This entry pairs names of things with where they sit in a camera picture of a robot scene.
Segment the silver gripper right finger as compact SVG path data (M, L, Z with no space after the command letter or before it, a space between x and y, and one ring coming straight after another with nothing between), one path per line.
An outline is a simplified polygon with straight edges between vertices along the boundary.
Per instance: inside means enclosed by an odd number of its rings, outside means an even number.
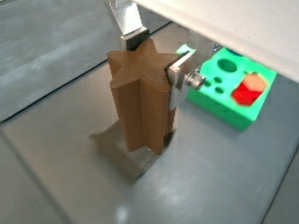
M186 43L176 50L178 58L166 67L166 78L170 85L169 110L173 110L186 98L188 90L198 90L205 77L200 73L201 64L220 50L221 45L188 31Z

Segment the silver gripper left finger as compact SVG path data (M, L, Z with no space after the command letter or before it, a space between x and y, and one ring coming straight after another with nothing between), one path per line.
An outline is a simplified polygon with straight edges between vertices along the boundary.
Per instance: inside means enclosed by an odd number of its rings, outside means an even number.
M149 38L137 5L130 0L105 0L106 11L117 30L120 49L133 51Z

